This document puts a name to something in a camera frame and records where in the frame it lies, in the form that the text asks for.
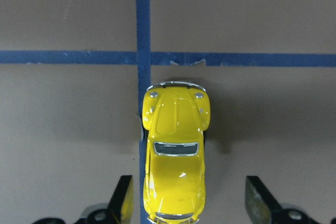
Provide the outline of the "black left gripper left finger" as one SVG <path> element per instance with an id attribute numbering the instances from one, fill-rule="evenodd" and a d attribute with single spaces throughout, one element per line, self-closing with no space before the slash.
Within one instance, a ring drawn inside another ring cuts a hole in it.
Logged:
<path id="1" fill-rule="evenodd" d="M 107 204 L 86 208 L 76 223 L 130 223 L 133 213 L 133 176 L 122 175 Z"/>

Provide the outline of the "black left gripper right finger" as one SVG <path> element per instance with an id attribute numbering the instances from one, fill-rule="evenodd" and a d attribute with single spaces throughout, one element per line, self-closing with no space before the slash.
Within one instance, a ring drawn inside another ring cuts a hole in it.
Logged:
<path id="1" fill-rule="evenodd" d="M 245 209 L 252 223 L 317 223 L 298 208 L 283 207 L 258 176 L 246 177 Z"/>

